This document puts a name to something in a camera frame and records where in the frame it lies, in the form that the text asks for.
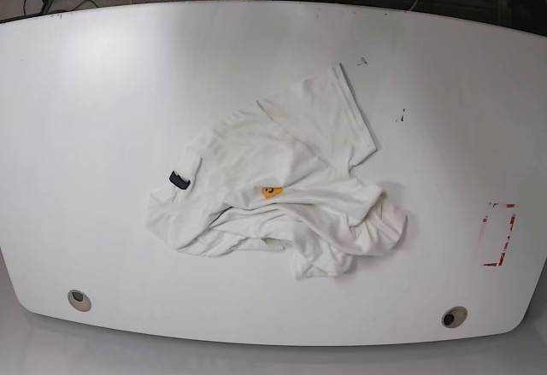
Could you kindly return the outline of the red tape rectangle marking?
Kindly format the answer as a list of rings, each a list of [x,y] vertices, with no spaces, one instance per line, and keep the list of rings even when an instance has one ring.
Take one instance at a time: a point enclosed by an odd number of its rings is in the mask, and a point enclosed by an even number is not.
[[[489,203],[479,234],[479,265],[500,267],[515,225],[514,204]]]

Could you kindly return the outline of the white T-shirt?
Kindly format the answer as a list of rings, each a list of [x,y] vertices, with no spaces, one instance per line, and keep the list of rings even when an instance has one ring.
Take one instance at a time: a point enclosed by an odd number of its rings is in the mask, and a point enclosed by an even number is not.
[[[404,233],[406,215],[352,174],[375,151],[344,70],[331,67],[199,135],[151,194],[146,223],[188,255],[291,249],[296,277],[337,277]]]

